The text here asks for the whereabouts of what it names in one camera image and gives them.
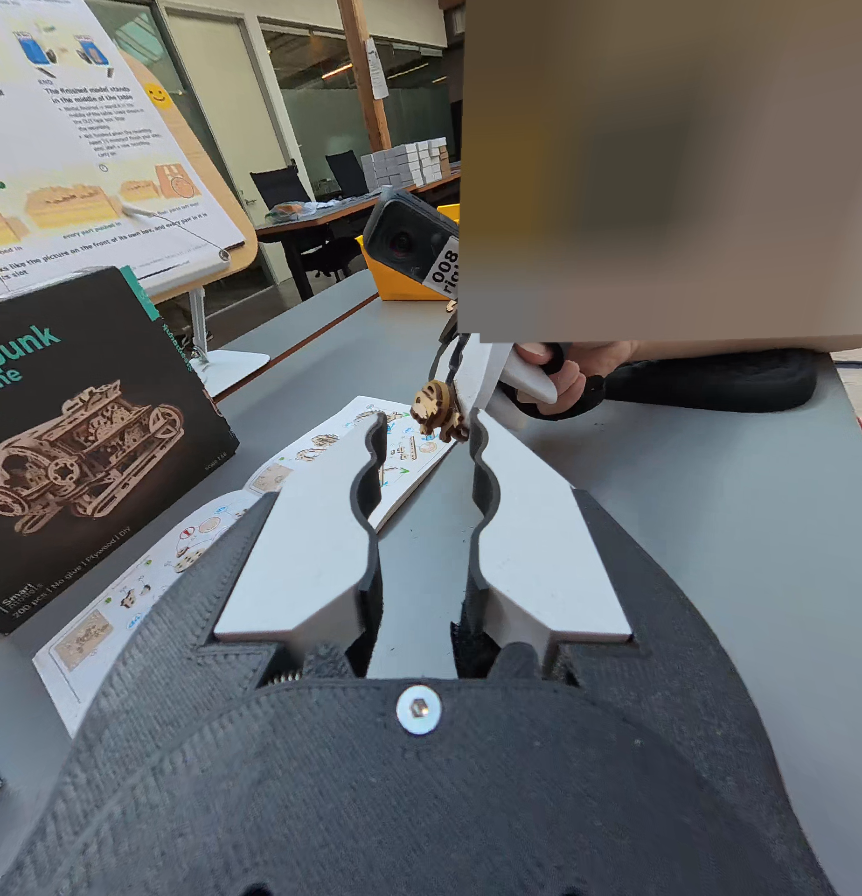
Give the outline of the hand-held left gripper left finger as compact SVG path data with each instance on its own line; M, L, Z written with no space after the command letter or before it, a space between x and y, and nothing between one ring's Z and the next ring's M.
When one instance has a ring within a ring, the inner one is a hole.
M368 673L382 619L377 534L387 420L370 413L309 468L289 477L213 629L221 642L283 644L302 662L335 645Z

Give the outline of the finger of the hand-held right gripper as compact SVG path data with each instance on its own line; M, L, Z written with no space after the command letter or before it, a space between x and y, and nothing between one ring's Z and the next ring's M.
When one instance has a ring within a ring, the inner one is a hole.
M485 409L500 381L513 342L482 342L478 334L462 334L452 354L452 387L465 424L474 409Z
M438 342L439 347L430 366L428 380L444 383L450 394L456 394L455 377L468 343L468 334L459 332L458 315L450 315Z

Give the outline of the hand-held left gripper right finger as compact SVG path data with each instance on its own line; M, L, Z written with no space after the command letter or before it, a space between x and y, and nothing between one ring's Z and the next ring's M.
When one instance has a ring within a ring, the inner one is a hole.
M562 644L632 637L571 484L485 411L471 416L472 499L466 591L451 628L458 676L486 676L528 644L544 668Z

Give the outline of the wooden gear model assembly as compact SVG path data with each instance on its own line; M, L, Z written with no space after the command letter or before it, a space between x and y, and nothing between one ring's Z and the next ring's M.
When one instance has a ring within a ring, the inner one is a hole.
M469 426L454 385L439 380L427 382L416 393L410 415L418 423L422 435L433 435L438 430L444 443L469 441Z

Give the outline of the person's right hand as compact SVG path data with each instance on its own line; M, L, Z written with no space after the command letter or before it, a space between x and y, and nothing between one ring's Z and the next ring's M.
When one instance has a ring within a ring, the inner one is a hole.
M592 376L607 376L620 364L633 358L643 346L643 341L610 342L597 347L585 346L580 342L571 343L562 350L563 361L558 369L548 374L556 388L556 401L549 404L535 401L523 391L516 392L516 401L534 407L543 416L553 417L566 413L582 400L587 382Z

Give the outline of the stack of white boxes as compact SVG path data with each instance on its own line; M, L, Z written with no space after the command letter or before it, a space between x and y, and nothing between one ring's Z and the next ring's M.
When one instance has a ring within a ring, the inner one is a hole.
M435 184L451 173L444 137L404 143L360 157L370 191Z

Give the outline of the black office chair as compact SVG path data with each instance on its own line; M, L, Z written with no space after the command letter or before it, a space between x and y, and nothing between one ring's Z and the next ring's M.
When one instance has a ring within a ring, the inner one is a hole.
M295 165L251 173L250 176L268 211L280 204L305 205L309 201ZM276 235L268 241L282 244L292 278L303 299L313 296L308 273L334 277L336 282L340 282L341 278L350 276L349 264L361 254L353 236L338 236L331 225L309 226L291 232L286 238Z
M342 198L356 198L370 193L364 170L354 151L329 154L325 160Z

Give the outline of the wood-edged office table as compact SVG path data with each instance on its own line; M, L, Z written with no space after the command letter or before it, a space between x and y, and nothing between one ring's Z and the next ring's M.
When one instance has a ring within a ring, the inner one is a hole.
M427 185L404 187L434 207L459 201L460 166L442 179ZM302 300L313 296L302 255L308 244L321 237L325 230L333 238L355 238L363 233L380 191L369 196L356 197L331 203L317 210L301 210L293 214L278 215L271 212L267 221L256 228L258 243L280 244L285 252L291 276Z

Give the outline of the illustrated instruction booklet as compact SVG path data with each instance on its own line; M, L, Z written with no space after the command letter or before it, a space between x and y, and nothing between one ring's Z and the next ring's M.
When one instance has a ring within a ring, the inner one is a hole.
M310 469L362 421L382 412L387 454L381 500L369 517L377 531L452 448L422 434L407 405L358 396L341 411L272 455L245 485L213 498L150 547L34 656L34 666L69 736L75 736L94 695L135 627L186 572L264 494Z

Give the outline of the wooden pillar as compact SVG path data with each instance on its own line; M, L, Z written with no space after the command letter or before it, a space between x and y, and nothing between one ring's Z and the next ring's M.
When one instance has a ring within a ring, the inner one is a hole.
M368 22L362 1L337 1L341 24L352 63L360 109L373 152L392 148L383 100L375 98L368 60Z

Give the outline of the black model kit box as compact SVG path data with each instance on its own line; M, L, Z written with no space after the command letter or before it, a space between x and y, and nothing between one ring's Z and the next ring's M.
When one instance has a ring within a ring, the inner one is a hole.
M0 633L237 447L131 273L103 268L0 301Z

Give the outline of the white metal board stand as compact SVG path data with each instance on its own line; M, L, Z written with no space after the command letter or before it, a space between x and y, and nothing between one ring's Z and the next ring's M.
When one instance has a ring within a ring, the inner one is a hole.
M209 350L204 311L204 288L197 287L188 293L192 325L191 365L202 381L211 399L217 399L247 377L263 369L270 362L266 353L235 350Z

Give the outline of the wooden display board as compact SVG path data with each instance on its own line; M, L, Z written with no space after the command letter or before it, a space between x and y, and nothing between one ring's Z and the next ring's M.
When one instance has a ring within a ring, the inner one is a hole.
M216 169L207 152L204 151L178 107L174 103L170 103L169 106L159 108L159 112L186 156L185 166L190 173L196 173L200 177L203 185L241 232L244 243L233 247L229 251L230 265L226 271L209 274L199 280L187 282L175 290L159 294L153 298L153 302L156 305L168 301L172 297L179 297L196 287L205 287L229 275L245 270L256 259L258 250L257 234L253 223L248 218L238 198L222 178L220 171Z

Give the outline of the black fabric pad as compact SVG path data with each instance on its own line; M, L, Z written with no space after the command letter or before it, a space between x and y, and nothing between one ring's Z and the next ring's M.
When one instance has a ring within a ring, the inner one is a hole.
M782 349L627 363L604 379L605 399L740 413L796 409L813 396L819 356Z

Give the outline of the printed instruction poster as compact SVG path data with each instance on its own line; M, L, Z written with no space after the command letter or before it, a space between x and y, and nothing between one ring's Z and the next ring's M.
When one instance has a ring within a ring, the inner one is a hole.
M0 300L107 267L166 292L245 242L85 2L0 2Z

